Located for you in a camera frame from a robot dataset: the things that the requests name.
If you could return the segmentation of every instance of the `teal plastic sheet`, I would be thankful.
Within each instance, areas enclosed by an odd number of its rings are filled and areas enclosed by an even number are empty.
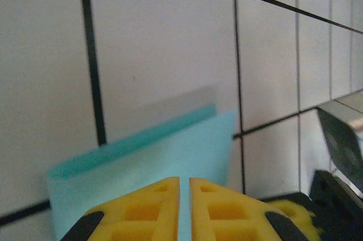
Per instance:
[[[235,112],[207,106],[53,167],[47,176],[56,239],[90,208],[180,177],[179,240],[191,240],[189,178],[226,185]]]

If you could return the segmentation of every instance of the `wall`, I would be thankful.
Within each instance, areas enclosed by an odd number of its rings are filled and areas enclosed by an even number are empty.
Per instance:
[[[314,107],[363,88],[363,0],[91,3],[96,54],[81,0],[1,0],[2,222],[46,209],[46,170],[100,142],[97,78],[108,142],[125,135],[130,109],[212,86],[220,111],[240,112],[232,188],[308,193],[313,170],[329,169]],[[50,223],[36,213],[0,239],[51,240]]]

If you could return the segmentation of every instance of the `yellow plastic part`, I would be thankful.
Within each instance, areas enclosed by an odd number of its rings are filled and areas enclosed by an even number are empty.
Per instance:
[[[300,206],[287,202],[269,205],[204,179],[190,178],[189,183],[192,241],[281,241],[264,214],[270,211],[286,216],[282,210],[294,211],[302,232],[316,237],[310,234],[313,224]]]
[[[289,200],[277,200],[268,203],[281,210],[292,222],[302,231],[309,241],[320,241],[321,229],[317,229],[313,225],[313,213],[305,209],[305,207]]]
[[[169,177],[93,207],[104,217],[88,241],[175,241],[178,239],[179,178]]]

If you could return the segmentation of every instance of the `light blue card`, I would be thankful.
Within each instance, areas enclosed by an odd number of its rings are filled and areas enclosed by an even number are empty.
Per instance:
[[[91,207],[179,176],[179,240],[190,241],[189,177],[226,184],[235,112],[205,118],[188,125],[185,121],[183,129],[174,125],[178,130],[174,133],[159,126],[147,132],[156,136],[142,132],[50,170],[48,189],[57,240]]]

